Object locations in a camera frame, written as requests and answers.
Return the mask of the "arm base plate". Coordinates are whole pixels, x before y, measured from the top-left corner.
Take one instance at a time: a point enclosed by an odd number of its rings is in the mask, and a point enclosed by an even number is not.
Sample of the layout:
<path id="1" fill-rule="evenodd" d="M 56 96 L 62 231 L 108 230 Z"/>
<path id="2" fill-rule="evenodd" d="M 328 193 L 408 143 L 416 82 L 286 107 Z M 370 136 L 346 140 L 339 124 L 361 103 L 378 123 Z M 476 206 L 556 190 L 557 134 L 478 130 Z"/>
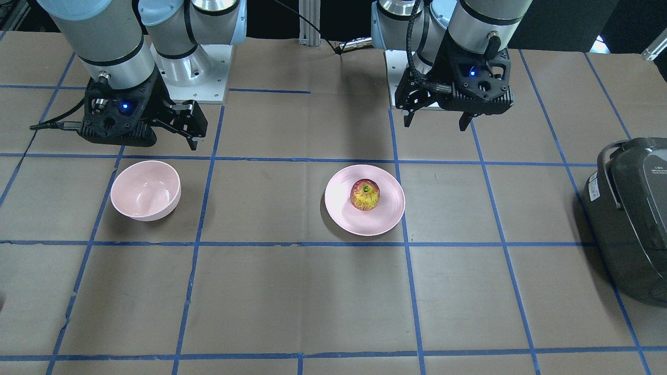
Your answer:
<path id="1" fill-rule="evenodd" d="M 396 107 L 395 94 L 400 83 L 400 79 L 403 76 L 403 72 L 408 67 L 408 61 L 406 57 L 406 52 L 401 50 L 386 50 L 385 51 L 385 60 L 387 68 L 387 81 L 390 90 L 390 102 L 391 107 Z M 419 56 L 414 56 L 414 63 L 417 70 L 421 73 L 428 73 L 431 70 L 431 66 L 426 59 Z"/>
<path id="2" fill-rule="evenodd" d="M 195 100 L 200 104 L 223 104 L 232 62 L 231 45 L 198 45 L 186 57 L 169 59 L 151 46 L 160 76 L 174 102 Z"/>

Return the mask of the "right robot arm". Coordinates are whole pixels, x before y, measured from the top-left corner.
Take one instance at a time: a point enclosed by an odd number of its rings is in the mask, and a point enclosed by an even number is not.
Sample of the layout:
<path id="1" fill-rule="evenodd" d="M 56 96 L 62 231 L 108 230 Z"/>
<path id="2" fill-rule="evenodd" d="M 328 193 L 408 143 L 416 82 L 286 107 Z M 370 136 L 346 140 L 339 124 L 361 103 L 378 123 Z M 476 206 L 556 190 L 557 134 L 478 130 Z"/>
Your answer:
<path id="1" fill-rule="evenodd" d="M 205 138 L 200 107 L 221 102 L 228 57 L 215 49 L 247 35 L 246 1 L 40 1 L 90 79 L 79 121 L 73 110 L 31 130 L 74 131 L 91 143 L 152 147 L 154 128 L 180 135 L 191 150 Z"/>

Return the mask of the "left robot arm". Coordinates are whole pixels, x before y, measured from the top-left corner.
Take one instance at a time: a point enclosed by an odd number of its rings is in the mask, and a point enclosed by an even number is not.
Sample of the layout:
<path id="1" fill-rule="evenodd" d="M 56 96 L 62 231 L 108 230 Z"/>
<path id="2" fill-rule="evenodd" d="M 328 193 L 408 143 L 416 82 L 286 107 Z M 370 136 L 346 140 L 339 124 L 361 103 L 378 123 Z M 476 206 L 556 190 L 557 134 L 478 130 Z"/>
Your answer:
<path id="1" fill-rule="evenodd" d="M 376 49 L 402 51 L 406 64 L 394 106 L 409 127 L 417 111 L 438 105 L 461 114 L 467 130 L 474 117 L 507 112 L 508 44 L 531 1 L 375 1 L 371 6 Z"/>

